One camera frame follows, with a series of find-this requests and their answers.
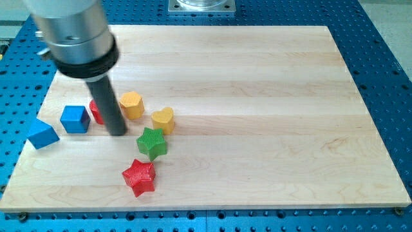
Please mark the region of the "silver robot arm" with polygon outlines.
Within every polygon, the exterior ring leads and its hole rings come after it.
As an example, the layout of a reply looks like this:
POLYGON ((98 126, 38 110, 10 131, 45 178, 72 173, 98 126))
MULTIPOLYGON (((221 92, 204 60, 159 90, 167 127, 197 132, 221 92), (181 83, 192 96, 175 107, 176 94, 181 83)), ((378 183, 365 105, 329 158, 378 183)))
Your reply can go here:
POLYGON ((96 79, 116 64, 119 51, 99 0, 24 0, 57 69, 96 79))

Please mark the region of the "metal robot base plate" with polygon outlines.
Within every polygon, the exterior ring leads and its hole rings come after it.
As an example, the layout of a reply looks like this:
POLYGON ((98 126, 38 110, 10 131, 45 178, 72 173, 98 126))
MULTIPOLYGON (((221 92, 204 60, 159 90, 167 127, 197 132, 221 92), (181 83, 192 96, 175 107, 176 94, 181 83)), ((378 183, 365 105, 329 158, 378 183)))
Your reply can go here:
POLYGON ((235 12, 235 0, 168 0, 168 12, 235 12))

